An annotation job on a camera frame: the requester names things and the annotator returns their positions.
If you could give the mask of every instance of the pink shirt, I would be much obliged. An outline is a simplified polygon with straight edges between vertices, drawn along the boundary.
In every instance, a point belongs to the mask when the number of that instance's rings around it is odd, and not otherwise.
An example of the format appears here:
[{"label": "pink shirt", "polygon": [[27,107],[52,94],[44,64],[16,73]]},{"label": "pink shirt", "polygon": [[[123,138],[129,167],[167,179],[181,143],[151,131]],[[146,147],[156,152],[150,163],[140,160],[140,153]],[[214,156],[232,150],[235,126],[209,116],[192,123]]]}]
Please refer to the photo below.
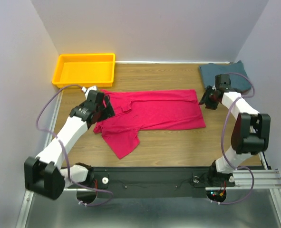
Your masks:
[{"label": "pink shirt", "polygon": [[195,90],[114,93],[110,96],[115,116],[99,122],[94,133],[103,139],[118,158],[140,143],[140,130],[187,130],[204,128]]}]

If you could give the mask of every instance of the folded gray cloth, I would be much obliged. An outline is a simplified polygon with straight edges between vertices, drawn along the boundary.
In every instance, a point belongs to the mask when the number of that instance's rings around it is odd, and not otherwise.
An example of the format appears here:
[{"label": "folded gray cloth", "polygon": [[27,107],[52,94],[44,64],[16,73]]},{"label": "folded gray cloth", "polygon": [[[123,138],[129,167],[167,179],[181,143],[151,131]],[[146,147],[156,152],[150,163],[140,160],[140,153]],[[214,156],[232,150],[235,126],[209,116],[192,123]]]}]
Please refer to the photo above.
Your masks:
[{"label": "folded gray cloth", "polygon": [[[240,73],[248,77],[244,70],[244,65],[241,61],[229,65],[209,63],[205,65],[200,65],[199,69],[201,71],[203,85],[205,86],[205,88],[207,86],[214,86],[216,75],[234,72]],[[230,81],[232,88],[236,88],[243,92],[251,89],[251,85],[249,84],[249,82],[247,82],[246,79],[238,75],[230,75]]]}]

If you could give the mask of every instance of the white robotic arm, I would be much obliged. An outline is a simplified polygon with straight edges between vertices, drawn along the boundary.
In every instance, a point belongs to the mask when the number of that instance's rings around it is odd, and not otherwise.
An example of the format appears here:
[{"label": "white robotic arm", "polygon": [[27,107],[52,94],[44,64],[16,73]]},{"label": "white robotic arm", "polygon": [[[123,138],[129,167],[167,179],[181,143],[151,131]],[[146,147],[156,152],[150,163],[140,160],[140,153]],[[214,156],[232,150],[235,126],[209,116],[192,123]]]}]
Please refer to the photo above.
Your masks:
[{"label": "white robotic arm", "polygon": [[[242,95],[237,92],[227,92],[223,94],[222,98],[222,104],[227,107],[228,109],[232,105],[232,103]],[[238,115],[240,113],[248,113],[250,115],[258,115],[258,111],[252,108],[243,98],[240,98],[234,105],[234,107],[231,110],[231,114],[234,116],[235,119],[237,119]],[[238,167],[242,162],[244,162],[246,159],[252,157],[253,155],[248,153],[241,153],[237,154],[236,151],[232,148],[232,146],[229,147],[229,149],[226,151],[226,157],[229,160],[229,162],[234,166]],[[224,156],[217,159],[216,162],[216,170],[220,173],[232,173],[233,168],[228,164]]]},{"label": "white robotic arm", "polygon": [[84,89],[86,101],[73,108],[66,123],[52,142],[35,158],[28,157],[24,163],[25,187],[53,200],[57,199],[64,188],[71,185],[71,180],[84,182],[91,169],[78,163],[70,168],[61,169],[65,155],[59,143],[61,141],[68,154],[76,141],[92,124],[114,116],[109,97],[99,92],[96,86]]},{"label": "white robotic arm", "polygon": [[200,101],[200,105],[205,104],[209,109],[216,109],[219,103],[228,109],[233,105],[231,114],[236,123],[231,146],[225,153],[228,161],[224,156],[215,160],[209,168],[208,178],[228,180],[233,167],[238,167],[246,159],[267,149],[271,119],[269,115],[260,114],[252,108],[241,93],[231,88],[229,75],[215,76],[215,87],[208,86]]}]

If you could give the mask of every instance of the orange plastic bin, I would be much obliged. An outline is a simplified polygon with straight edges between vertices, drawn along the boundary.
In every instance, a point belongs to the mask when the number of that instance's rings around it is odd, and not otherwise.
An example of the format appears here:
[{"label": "orange plastic bin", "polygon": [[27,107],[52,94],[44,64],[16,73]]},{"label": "orange plastic bin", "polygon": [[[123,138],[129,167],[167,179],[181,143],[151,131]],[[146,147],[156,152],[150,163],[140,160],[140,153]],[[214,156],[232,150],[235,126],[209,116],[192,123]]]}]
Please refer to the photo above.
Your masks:
[{"label": "orange plastic bin", "polygon": [[69,54],[58,58],[52,84],[111,87],[114,81],[115,54]]}]

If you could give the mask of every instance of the metal floor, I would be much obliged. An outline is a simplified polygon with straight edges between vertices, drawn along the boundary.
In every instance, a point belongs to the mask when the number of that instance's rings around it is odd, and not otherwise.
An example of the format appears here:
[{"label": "metal floor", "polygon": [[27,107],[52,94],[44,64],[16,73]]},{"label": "metal floor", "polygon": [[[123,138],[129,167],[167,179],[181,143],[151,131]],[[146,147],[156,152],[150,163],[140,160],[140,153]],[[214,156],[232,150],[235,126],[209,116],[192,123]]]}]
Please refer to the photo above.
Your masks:
[{"label": "metal floor", "polygon": [[[248,190],[227,190],[226,201]],[[56,201],[34,195],[28,228],[280,228],[269,189],[253,190],[244,202],[216,205],[201,198],[114,199],[101,207],[78,205],[76,191]]]}]

